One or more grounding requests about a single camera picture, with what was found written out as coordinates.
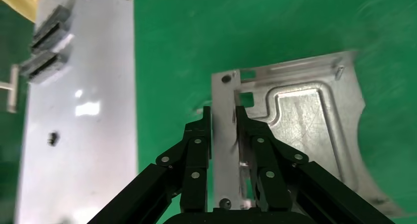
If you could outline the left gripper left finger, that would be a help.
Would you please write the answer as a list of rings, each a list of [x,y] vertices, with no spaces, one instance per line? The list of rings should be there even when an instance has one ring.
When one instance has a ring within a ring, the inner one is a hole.
[[[91,220],[91,224],[155,224],[180,196],[180,213],[167,224],[205,223],[211,148],[210,107],[187,123],[180,142],[160,154]]]

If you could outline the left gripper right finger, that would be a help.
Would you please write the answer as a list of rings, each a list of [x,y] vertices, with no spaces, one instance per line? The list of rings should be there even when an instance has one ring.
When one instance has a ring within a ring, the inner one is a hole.
[[[260,224],[389,224],[391,220],[344,183],[278,140],[265,122],[236,107],[239,143],[248,166]]]

